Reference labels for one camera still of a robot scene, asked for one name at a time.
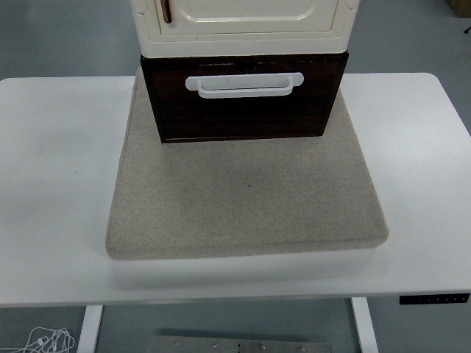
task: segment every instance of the cabinet door handle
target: cabinet door handle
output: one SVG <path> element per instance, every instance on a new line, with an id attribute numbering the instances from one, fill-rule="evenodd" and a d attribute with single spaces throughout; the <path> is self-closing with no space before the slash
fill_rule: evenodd
<path id="1" fill-rule="evenodd" d="M 160 0 L 162 6 L 163 20 L 166 24 L 171 24 L 170 0 Z"/>
<path id="2" fill-rule="evenodd" d="M 287 96 L 294 86 L 304 81 L 300 72 L 283 74 L 250 74 L 221 76 L 190 76 L 188 90 L 197 90 L 206 99 Z"/>

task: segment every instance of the white cable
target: white cable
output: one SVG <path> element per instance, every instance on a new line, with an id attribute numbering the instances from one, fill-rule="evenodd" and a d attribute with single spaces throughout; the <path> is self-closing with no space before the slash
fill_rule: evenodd
<path id="1" fill-rule="evenodd" d="M 50 337 L 32 339 L 36 331 L 46 331 Z M 28 341 L 24 348 L 1 348 L 0 351 L 10 351 L 10 353 L 69 353 L 75 345 L 73 338 L 67 329 L 47 329 L 44 327 L 35 327 L 29 333 Z"/>

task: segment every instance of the cream cabinet door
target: cream cabinet door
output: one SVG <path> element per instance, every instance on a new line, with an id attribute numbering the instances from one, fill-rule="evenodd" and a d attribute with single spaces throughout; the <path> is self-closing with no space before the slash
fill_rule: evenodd
<path id="1" fill-rule="evenodd" d="M 154 2 L 162 35 L 329 32 L 337 12 L 347 10 L 345 0 Z"/>

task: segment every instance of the square mat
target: square mat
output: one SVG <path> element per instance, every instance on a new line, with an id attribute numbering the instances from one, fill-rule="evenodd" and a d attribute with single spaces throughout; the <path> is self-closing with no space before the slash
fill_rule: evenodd
<path id="1" fill-rule="evenodd" d="M 106 236 L 113 259 L 362 249 L 388 234 L 340 92 L 318 138 L 162 144 L 138 71 Z"/>

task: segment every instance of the table top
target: table top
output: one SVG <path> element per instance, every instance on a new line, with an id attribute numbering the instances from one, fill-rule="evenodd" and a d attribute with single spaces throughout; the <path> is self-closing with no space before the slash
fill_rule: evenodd
<path id="1" fill-rule="evenodd" d="M 105 235 L 133 82 L 0 82 L 0 306 L 471 290 L 471 137 L 436 77 L 342 80 L 390 231 L 383 245 L 117 261 Z"/>

